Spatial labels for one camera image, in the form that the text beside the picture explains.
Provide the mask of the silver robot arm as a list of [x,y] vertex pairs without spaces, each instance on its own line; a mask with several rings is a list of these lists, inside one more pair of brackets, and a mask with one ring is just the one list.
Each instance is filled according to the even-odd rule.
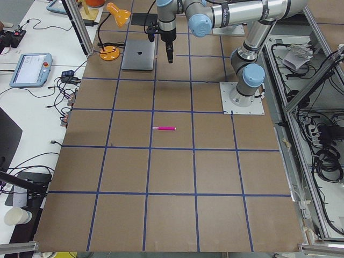
[[166,44],[167,60],[173,62],[173,42],[176,40],[176,16],[185,15],[189,31],[198,38],[206,35],[237,36],[243,24],[251,24],[243,32],[242,45],[231,55],[231,65],[240,79],[234,91],[240,99],[253,96],[244,78],[249,64],[257,61],[264,43],[277,21],[300,12],[307,1],[156,1],[157,21],[150,24],[150,41],[160,34]]

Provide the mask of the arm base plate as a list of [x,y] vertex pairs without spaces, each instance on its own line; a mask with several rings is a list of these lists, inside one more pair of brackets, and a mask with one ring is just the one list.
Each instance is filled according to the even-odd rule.
[[213,28],[212,34],[223,36],[244,36],[245,31],[242,24],[229,25],[226,27]]
[[237,92],[237,82],[220,82],[219,85],[224,114],[265,115],[264,93],[259,89],[255,95],[246,97]]

